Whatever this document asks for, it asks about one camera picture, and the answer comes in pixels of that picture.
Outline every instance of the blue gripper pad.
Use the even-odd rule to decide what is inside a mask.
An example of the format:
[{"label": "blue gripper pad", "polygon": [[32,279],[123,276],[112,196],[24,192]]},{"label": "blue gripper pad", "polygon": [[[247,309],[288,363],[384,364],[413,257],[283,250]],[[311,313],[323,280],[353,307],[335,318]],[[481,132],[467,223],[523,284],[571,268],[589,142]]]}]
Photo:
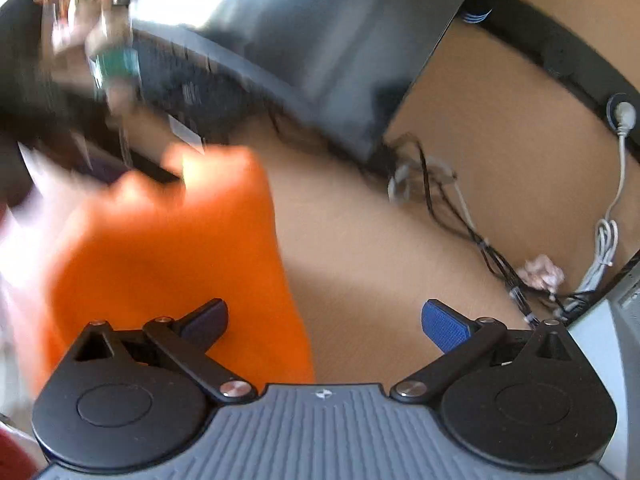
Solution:
[{"label": "blue gripper pad", "polygon": [[472,335],[473,322],[437,300],[429,300],[422,308],[422,331],[436,346],[447,353]]}]

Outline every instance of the orange cloth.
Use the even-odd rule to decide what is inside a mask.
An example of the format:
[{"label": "orange cloth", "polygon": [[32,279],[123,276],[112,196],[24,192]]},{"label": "orange cloth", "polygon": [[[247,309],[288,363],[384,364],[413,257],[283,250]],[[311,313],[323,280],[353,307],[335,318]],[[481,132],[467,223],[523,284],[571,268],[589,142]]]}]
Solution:
[{"label": "orange cloth", "polygon": [[161,186],[129,172],[70,220],[47,287],[44,348],[20,352],[46,352],[44,364],[28,370],[36,393],[89,320],[138,329],[212,298],[228,304],[229,327],[210,357],[258,390],[269,382],[313,382],[255,155],[215,147],[203,156],[174,146],[166,164],[184,184]]}]

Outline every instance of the red object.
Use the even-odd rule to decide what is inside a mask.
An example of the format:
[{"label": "red object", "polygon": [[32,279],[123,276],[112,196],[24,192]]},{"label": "red object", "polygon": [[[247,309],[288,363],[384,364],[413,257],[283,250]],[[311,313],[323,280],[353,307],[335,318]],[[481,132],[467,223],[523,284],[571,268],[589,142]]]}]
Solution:
[{"label": "red object", "polygon": [[2,480],[29,480],[38,472],[29,455],[3,428],[0,428],[0,471]]}]

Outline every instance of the white cable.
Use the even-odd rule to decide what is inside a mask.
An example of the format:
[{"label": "white cable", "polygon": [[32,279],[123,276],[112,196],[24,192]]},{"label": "white cable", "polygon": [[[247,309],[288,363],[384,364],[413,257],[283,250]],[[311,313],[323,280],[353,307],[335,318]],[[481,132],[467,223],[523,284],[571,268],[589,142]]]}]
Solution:
[{"label": "white cable", "polygon": [[[607,207],[607,211],[604,218],[598,220],[595,231],[595,250],[593,254],[593,262],[589,269],[585,273],[580,285],[575,289],[576,292],[586,292],[589,290],[596,290],[600,285],[602,277],[607,270],[607,267],[613,265],[613,257],[616,254],[618,248],[618,224],[615,220],[611,219],[611,213],[613,208],[620,200],[622,195],[622,189],[625,187],[626,179],[626,151],[625,140],[629,131],[636,124],[636,111],[629,103],[620,103],[616,107],[616,119],[618,120],[618,155],[620,158],[620,178],[618,180],[618,191],[616,196]],[[579,301],[571,301],[565,304],[564,309],[566,311],[573,310],[580,304]]]},{"label": "white cable", "polygon": [[447,164],[444,160],[437,158],[436,156],[428,156],[425,159],[427,163],[427,168],[436,167],[439,168],[445,175],[450,178],[450,183],[453,184],[453,189],[456,190],[456,194],[458,196],[458,201],[460,202],[460,207],[462,208],[462,214],[465,217],[466,223],[469,224],[474,231],[476,230],[476,224],[471,218],[471,213],[469,212],[469,208],[466,205],[465,197],[462,195],[462,190],[460,189],[460,185],[458,184],[458,180],[456,178],[456,173],[453,171],[453,168]]},{"label": "white cable", "polygon": [[[466,205],[465,197],[462,195],[462,190],[460,189],[460,185],[458,184],[458,179],[456,177],[456,172],[453,171],[453,168],[444,160],[437,158],[436,156],[427,156],[425,158],[425,164],[427,166],[427,170],[433,170],[434,168],[437,168],[438,170],[440,170],[440,173],[444,174],[444,176],[447,177],[446,180],[441,178],[438,179],[443,186],[453,184],[453,188],[456,190],[456,195],[458,196],[458,202],[460,202],[462,215],[465,217],[465,221],[469,225],[469,227],[475,230],[476,224],[471,218],[471,213],[469,212],[469,208]],[[405,202],[406,200],[409,200],[409,187],[405,187],[402,194],[399,194],[399,184],[409,178],[411,170],[419,169],[420,165],[414,160],[407,161],[406,163],[398,166],[396,174],[389,180],[389,184],[387,187],[389,199],[392,202]]]}]

